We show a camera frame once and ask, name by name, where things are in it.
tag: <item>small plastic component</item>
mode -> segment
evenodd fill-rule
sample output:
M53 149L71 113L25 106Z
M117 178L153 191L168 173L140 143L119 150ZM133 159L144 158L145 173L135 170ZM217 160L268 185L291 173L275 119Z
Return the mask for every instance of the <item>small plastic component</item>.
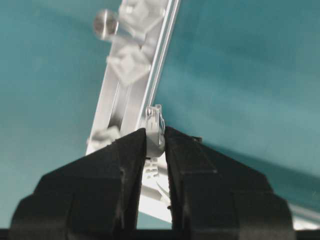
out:
M147 106L145 109L146 156L158 158L165 151L165 120L162 107Z
M128 0L119 8L120 19L145 34L163 19L165 13L156 0Z
M156 157L146 159L143 167L142 181L156 178L158 175L158 159Z
M107 129L96 131L88 144L94 151L102 149L114 142L116 139L121 138L120 131L117 126L111 126Z
M127 87L148 75L151 64L137 45L121 48L115 56L108 56L107 63L123 86Z

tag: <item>plastic connector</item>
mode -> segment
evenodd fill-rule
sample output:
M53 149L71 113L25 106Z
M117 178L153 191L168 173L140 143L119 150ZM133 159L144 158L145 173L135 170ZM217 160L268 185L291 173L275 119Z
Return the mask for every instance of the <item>plastic connector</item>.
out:
M91 149L97 151L114 142L116 139L121 138L120 131L117 126L111 126L107 129L96 131L88 141Z
M158 158L165 151L165 120L161 105L145 109L146 156Z
M128 0L119 8L120 19L145 34L160 23L165 13L156 0Z
M151 69L148 58L137 45L121 48L115 56L108 56L107 62L125 87L148 75Z

